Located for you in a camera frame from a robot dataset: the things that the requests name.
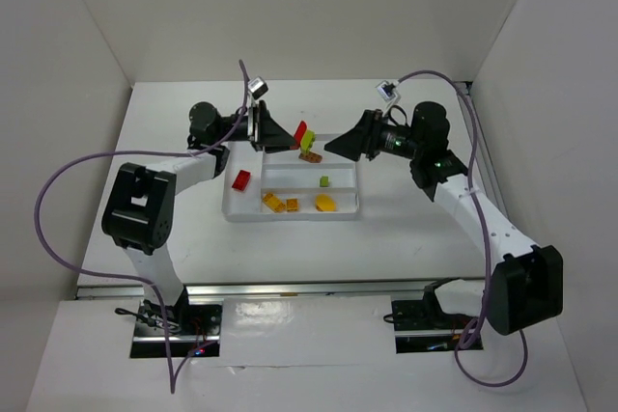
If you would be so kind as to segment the red and green lego stack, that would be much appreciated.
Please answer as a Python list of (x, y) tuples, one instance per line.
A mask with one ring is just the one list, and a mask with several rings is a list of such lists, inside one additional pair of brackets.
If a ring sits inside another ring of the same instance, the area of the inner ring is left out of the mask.
[(307, 130), (307, 123), (305, 121), (300, 121), (298, 127), (295, 130), (294, 138), (296, 143), (299, 145), (305, 132)]

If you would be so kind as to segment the green lego brick from stack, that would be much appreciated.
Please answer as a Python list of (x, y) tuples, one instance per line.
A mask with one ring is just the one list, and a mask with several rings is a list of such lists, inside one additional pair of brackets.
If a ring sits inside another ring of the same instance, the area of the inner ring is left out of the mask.
[(309, 152), (312, 149), (313, 144), (315, 143), (315, 140), (316, 140), (315, 132), (310, 130), (310, 129), (307, 129), (303, 133), (303, 136), (302, 136), (302, 138), (300, 140), (300, 143), (299, 143), (300, 151), (302, 153)]

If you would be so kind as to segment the tan lego brick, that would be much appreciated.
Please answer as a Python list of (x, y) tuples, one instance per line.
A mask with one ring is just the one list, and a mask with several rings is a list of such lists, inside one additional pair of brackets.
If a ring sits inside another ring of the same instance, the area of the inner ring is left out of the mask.
[(309, 152), (301, 152), (298, 155), (298, 158), (302, 161), (306, 161), (309, 163), (321, 163), (323, 161), (323, 157), (320, 154), (314, 153), (312, 151)]

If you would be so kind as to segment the red lego brick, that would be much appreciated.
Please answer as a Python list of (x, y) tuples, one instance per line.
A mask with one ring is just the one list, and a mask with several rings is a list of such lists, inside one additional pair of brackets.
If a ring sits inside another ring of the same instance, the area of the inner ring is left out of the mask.
[(239, 170), (233, 183), (232, 189), (238, 192), (244, 192), (251, 180), (251, 173), (246, 170)]

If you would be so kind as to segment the yellow rounded printed lego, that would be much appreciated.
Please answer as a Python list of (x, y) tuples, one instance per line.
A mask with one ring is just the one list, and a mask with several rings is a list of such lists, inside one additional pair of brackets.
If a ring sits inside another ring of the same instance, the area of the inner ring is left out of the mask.
[(332, 197), (327, 194), (319, 194), (315, 198), (316, 210), (320, 212), (334, 212), (337, 210), (337, 204)]

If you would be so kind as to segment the yellow lego piece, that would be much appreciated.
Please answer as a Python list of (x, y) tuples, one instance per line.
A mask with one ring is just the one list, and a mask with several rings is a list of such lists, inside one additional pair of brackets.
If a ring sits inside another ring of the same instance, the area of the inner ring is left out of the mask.
[(274, 213), (281, 213), (286, 210), (286, 204), (271, 192), (265, 194), (262, 202)]

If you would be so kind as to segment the small orange lego brick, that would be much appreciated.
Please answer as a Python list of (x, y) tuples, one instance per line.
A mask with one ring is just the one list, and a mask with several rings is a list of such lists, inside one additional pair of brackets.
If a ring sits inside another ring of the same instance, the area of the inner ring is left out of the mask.
[(299, 202), (296, 198), (290, 198), (286, 200), (286, 210), (288, 212), (298, 212), (299, 211)]

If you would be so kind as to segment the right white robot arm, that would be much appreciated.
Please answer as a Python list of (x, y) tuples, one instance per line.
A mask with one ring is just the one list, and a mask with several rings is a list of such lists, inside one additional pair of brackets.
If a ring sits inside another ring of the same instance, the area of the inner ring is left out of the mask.
[(357, 161), (384, 152), (405, 158), (419, 189), (441, 206), (488, 258), (485, 283), (437, 281), (425, 289), (428, 313), (478, 316), (500, 335), (563, 312), (564, 262), (553, 246), (540, 246), (520, 232), (474, 184), (469, 168), (449, 148), (450, 123), (435, 102), (416, 105), (409, 126), (390, 124), (367, 110), (326, 151)]

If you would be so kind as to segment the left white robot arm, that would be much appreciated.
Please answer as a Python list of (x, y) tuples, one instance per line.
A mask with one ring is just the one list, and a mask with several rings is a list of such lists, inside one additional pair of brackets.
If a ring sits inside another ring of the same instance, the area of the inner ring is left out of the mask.
[(102, 216), (102, 230), (125, 250), (143, 285), (146, 317), (168, 320), (175, 328), (189, 319), (188, 293), (170, 257), (175, 199), (184, 190), (219, 177), (230, 151), (227, 141), (247, 142), (255, 151), (288, 151), (296, 138), (270, 115), (263, 100), (244, 115), (220, 115), (209, 102), (190, 109), (187, 157), (172, 157), (150, 166), (123, 164)]

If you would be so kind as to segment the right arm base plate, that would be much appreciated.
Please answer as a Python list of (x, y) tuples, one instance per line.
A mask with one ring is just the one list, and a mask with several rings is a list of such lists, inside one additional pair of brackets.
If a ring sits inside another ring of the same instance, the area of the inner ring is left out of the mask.
[(393, 300), (383, 321), (394, 328), (397, 354), (454, 351), (470, 316), (430, 314), (422, 300)]

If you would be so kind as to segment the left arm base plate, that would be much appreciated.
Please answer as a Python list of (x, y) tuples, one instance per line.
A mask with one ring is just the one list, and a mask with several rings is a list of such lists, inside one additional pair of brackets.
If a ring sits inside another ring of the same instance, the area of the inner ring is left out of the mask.
[[(214, 358), (220, 354), (221, 303), (190, 305), (183, 326), (170, 326), (173, 358), (181, 359), (193, 352), (198, 358)], [(131, 359), (165, 358), (162, 321), (147, 321), (146, 311), (139, 307), (135, 319), (129, 357)]]

